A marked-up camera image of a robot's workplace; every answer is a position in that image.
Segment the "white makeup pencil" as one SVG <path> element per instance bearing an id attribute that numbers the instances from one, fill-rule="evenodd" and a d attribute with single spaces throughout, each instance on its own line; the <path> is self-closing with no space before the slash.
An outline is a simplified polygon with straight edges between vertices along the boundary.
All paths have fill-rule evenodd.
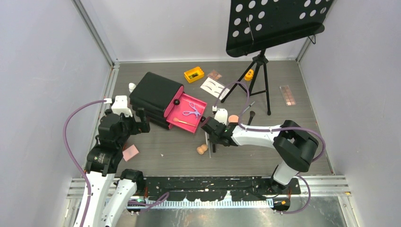
<path id="1" fill-rule="evenodd" d="M 210 145 L 210 141 L 209 141 L 209 134 L 207 132 L 205 132 L 205 139 L 206 139 L 206 145 Z"/>

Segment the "orange handled brush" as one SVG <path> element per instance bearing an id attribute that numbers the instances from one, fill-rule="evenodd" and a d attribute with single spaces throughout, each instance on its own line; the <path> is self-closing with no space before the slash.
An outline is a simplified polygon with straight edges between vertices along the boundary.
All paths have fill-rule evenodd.
<path id="1" fill-rule="evenodd" d="M 173 122 L 174 122 L 174 125 L 178 125 L 178 124 L 184 124 L 184 125 L 187 125 L 187 126 L 191 126 L 191 127 L 196 127 L 197 125 L 195 125 L 195 124 L 192 124 L 192 123 L 188 123 L 188 122 L 185 122 L 185 121 L 182 121 L 182 120 L 180 120 L 180 119 L 178 119 L 178 118 L 173 118 Z"/>

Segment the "black drawer organizer cabinet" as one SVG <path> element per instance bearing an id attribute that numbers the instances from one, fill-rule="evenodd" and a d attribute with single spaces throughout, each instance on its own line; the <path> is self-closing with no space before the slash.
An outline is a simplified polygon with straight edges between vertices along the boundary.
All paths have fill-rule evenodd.
<path id="1" fill-rule="evenodd" d="M 167 121 L 167 117 L 183 91 L 183 84 L 147 72 L 130 93 L 129 99 L 134 111 L 143 108 L 151 122 L 169 130 L 173 125 Z"/>

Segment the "purple eyelash curler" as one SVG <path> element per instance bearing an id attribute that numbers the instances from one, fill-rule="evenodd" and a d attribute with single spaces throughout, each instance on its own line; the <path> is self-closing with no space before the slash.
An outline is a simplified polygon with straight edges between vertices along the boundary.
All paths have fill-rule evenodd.
<path id="1" fill-rule="evenodd" d="M 198 109 L 196 108 L 196 105 L 195 105 L 194 103 L 190 102 L 190 103 L 189 103 L 189 107 L 190 107 L 192 110 L 183 111 L 183 112 L 182 112 L 182 115 L 184 115 L 184 116 L 189 116 L 189 115 L 193 114 L 193 115 L 195 116 L 195 118 L 198 119 L 198 118 L 201 116 L 201 114 L 200 114 L 200 112 L 198 111 Z"/>

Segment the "black makeup brush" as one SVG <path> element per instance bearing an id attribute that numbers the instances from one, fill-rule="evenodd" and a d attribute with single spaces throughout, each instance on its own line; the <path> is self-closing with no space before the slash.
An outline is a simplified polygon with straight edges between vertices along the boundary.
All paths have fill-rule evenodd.
<path id="1" fill-rule="evenodd" d="M 255 117 L 256 113 L 254 111 L 250 111 L 250 116 L 247 122 L 247 125 L 251 125 L 253 118 Z"/>

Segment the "white bottle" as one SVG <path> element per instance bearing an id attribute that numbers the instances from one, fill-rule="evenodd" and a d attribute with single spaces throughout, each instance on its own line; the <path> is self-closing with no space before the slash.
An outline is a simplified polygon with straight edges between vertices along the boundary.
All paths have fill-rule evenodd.
<path id="1" fill-rule="evenodd" d="M 134 83 L 129 83 L 129 92 L 131 93 L 135 89 L 136 85 Z"/>

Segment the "long eyeshadow palette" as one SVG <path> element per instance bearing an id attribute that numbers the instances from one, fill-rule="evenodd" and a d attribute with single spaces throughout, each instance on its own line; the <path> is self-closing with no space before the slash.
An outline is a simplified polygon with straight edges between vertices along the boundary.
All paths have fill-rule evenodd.
<path id="1" fill-rule="evenodd" d="M 288 85 L 280 86 L 279 89 L 281 91 L 286 106 L 296 105 L 296 101 Z"/>

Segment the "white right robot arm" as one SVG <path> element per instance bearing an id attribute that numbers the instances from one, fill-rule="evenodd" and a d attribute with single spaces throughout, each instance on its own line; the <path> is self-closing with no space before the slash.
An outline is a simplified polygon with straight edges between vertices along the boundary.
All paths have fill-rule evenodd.
<path id="1" fill-rule="evenodd" d="M 292 120 L 276 126 L 251 126 L 240 123 L 226 125 L 208 117 L 201 128 L 213 144 L 275 149 L 282 158 L 270 178 L 270 189 L 276 194 L 286 191 L 289 182 L 298 173 L 309 171 L 319 146 L 309 129 L 300 127 Z"/>

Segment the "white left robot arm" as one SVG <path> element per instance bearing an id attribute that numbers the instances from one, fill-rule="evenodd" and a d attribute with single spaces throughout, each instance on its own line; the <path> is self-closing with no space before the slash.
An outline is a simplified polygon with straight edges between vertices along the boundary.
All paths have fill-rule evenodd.
<path id="1" fill-rule="evenodd" d="M 144 192 L 146 183 L 143 173 L 125 169 L 117 182 L 116 191 L 106 201 L 128 138 L 150 131 L 143 108 L 137 110 L 137 116 L 140 117 L 139 122 L 132 115 L 125 116 L 107 110 L 101 118 L 96 144 L 87 155 L 87 181 L 74 226 L 113 227 L 131 196 L 139 196 Z"/>

